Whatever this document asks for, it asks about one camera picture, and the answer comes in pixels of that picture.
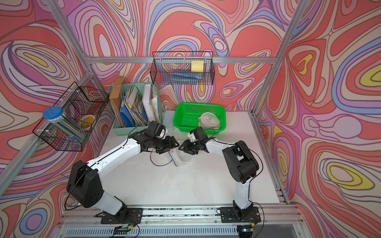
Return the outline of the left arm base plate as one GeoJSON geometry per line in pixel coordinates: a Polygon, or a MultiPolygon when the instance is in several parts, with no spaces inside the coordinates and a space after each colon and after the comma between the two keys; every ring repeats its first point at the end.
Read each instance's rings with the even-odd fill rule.
{"type": "Polygon", "coordinates": [[[111,215],[104,212],[101,216],[101,224],[140,224],[142,220],[142,214],[142,208],[122,207],[121,211],[119,211],[116,215],[111,215]]]}

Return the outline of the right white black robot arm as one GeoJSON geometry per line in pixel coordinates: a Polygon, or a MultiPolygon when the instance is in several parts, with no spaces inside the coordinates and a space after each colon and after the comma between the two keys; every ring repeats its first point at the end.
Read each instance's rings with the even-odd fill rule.
{"type": "Polygon", "coordinates": [[[250,183],[257,177],[261,167],[254,156],[256,153],[244,141],[220,141],[207,136],[205,130],[199,127],[188,133],[188,139],[179,146],[179,150],[190,155],[203,151],[222,156],[231,177],[236,181],[236,196],[233,200],[235,216],[242,219],[251,213],[253,203],[250,201],[250,183]]]}

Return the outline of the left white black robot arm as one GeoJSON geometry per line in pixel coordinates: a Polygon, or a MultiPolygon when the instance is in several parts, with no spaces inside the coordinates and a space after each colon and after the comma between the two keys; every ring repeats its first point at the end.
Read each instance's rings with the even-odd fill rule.
{"type": "Polygon", "coordinates": [[[173,136],[166,134],[163,124],[152,121],[148,128],[128,135],[128,138],[109,152],[88,162],[73,164],[66,190],[84,208],[97,208],[112,216],[121,217],[126,205],[103,188],[103,179],[119,165],[142,152],[163,154],[179,147],[173,136]]]}

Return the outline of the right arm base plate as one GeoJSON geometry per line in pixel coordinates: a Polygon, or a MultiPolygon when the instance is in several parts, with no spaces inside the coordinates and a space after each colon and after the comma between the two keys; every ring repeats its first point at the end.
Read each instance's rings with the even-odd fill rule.
{"type": "Polygon", "coordinates": [[[222,223],[257,224],[262,221],[259,209],[255,206],[249,206],[243,210],[238,207],[221,207],[217,211],[222,223]]]}

